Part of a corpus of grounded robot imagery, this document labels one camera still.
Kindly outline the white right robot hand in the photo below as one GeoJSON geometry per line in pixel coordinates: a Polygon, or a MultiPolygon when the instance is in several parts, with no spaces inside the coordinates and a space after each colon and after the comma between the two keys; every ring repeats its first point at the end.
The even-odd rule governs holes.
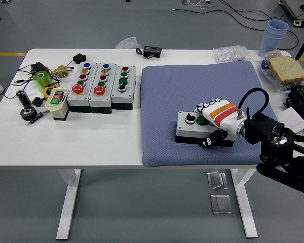
{"type": "Polygon", "coordinates": [[[209,103],[200,103],[194,112],[200,113],[206,120],[218,127],[205,141],[204,146],[218,145],[228,135],[240,137],[246,119],[242,109],[226,99],[215,98],[209,103]]]}

